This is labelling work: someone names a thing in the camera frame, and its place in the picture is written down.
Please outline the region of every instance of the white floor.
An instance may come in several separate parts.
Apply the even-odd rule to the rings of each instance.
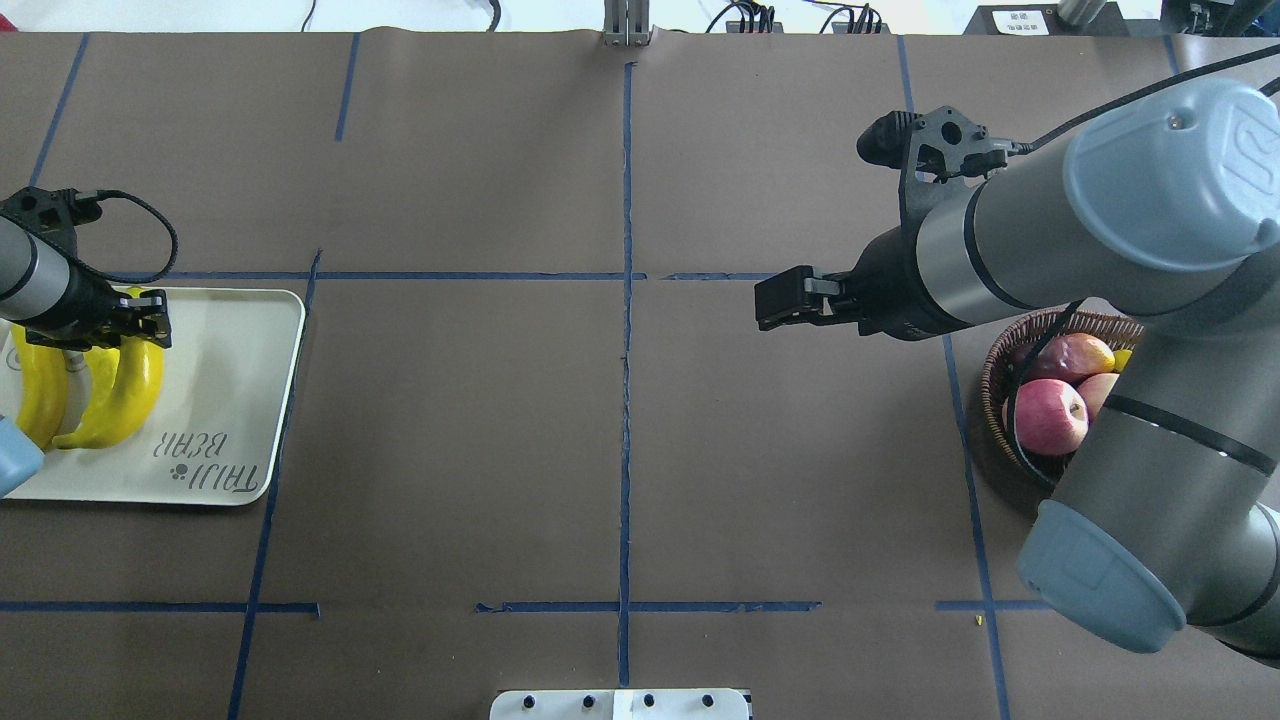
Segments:
[[[772,0],[787,32],[817,32],[831,8]],[[881,0],[873,6],[895,32],[959,35],[978,0]],[[984,1],[987,5],[1018,3]],[[45,32],[285,32],[302,26],[311,0],[0,0],[0,13],[26,31]],[[653,0],[653,24],[701,32],[721,0]],[[1158,18],[1160,0],[1120,0],[1129,18]],[[499,31],[599,29],[603,0],[502,0]],[[731,12],[728,17],[735,17]],[[476,31],[489,24],[488,0],[316,0],[310,31],[351,32],[392,26]]]

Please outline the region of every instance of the yellow fruit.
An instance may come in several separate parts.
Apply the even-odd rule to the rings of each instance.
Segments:
[[[140,288],[129,288],[137,297]],[[54,447],[111,447],[146,423],[160,397],[164,380],[164,348],[154,342],[125,337],[120,348],[95,347],[84,354],[93,387],[88,406],[76,432],[54,437]]]
[[[1129,364],[1129,357],[1133,356],[1133,351],[1132,350],[1116,350],[1115,351],[1115,356],[1116,356],[1116,364],[1115,364],[1115,368],[1111,369],[1111,372],[1112,373],[1119,373],[1120,370],[1124,370],[1125,365]]]
[[[22,409],[17,424],[36,447],[46,450],[67,411],[67,359],[56,347],[27,342],[27,329],[22,325],[13,325],[10,334],[22,368]]]

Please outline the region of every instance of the light blue joint cap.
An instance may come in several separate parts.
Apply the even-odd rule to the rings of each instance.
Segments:
[[[27,482],[44,464],[45,454],[36,443],[13,420],[0,415],[0,497]]]
[[[1280,241],[1280,119],[1265,95],[1204,77],[1088,123],[1062,163],[1066,197],[1134,263],[1228,268]]]
[[[1100,638],[1133,652],[1156,652],[1187,626],[1169,588],[1102,528],[1053,500],[1018,556],[1028,589]]]

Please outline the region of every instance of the white tray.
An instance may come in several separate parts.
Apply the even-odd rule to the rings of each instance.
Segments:
[[[247,505],[266,491],[302,341],[302,301],[287,290],[165,291],[173,347],[142,429],[105,450],[49,451],[44,469],[6,500]],[[0,414],[17,416],[22,373],[8,323],[0,324]],[[67,357],[64,433],[79,421],[90,388],[81,355]]]

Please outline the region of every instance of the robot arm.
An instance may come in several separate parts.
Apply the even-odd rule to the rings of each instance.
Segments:
[[[896,147],[901,149],[897,154]],[[1097,296],[1147,333],[1019,557],[1033,592],[1138,652],[1189,624],[1280,667],[1280,119],[1204,78],[1028,146],[951,108],[859,141],[901,158],[901,225],[847,273],[756,286],[760,329],[859,323],[922,340]],[[918,179],[918,170],[937,179]]]
[[[132,200],[169,231],[173,252],[165,268],[141,282],[159,279],[173,266],[177,234],[154,208],[119,191],[81,193],[76,190],[23,188],[0,202],[0,318],[27,328],[27,340],[63,350],[119,347],[122,337],[142,337],[160,347],[172,345],[168,301],[163,290],[131,297],[79,260],[76,225],[102,217],[99,201]],[[0,415],[0,497],[44,464],[44,452]]]

